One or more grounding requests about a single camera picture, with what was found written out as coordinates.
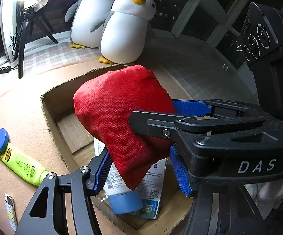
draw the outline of yellow-green tube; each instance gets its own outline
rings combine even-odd
[[[9,135],[0,129],[0,160],[27,182],[40,185],[48,171],[42,165],[9,143]]]

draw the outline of red cloth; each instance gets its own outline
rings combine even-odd
[[[150,165],[169,156],[171,142],[134,133],[134,110],[176,113],[169,94],[141,65],[110,71],[84,83],[74,95],[75,114],[105,143],[127,187],[134,190]]]

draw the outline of penguin foot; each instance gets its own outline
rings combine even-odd
[[[101,56],[98,61],[104,64],[114,64],[112,61],[110,61],[109,59],[106,59],[104,56]]]
[[[86,48],[86,46],[72,43],[72,44],[70,45],[70,48]]]

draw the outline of penguin beak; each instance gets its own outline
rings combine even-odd
[[[143,4],[145,4],[145,0],[132,0],[133,1],[133,3],[135,3],[135,4],[138,4],[138,5],[143,5]]]

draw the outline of camera lens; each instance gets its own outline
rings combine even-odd
[[[255,36],[250,34],[250,36],[248,37],[248,41],[249,41],[249,44],[250,44],[250,50],[252,52],[252,55],[255,58],[260,57],[260,49],[259,49],[259,45],[258,45],[258,42],[257,42]]]
[[[265,49],[268,49],[269,46],[270,46],[270,37],[269,37],[268,31],[266,30],[266,28],[263,25],[258,24],[257,34],[258,34],[259,40],[261,42],[261,45]]]
[[[244,46],[244,52],[246,55],[246,59],[248,60],[248,62],[250,62],[251,56],[250,56],[249,48],[246,45]]]

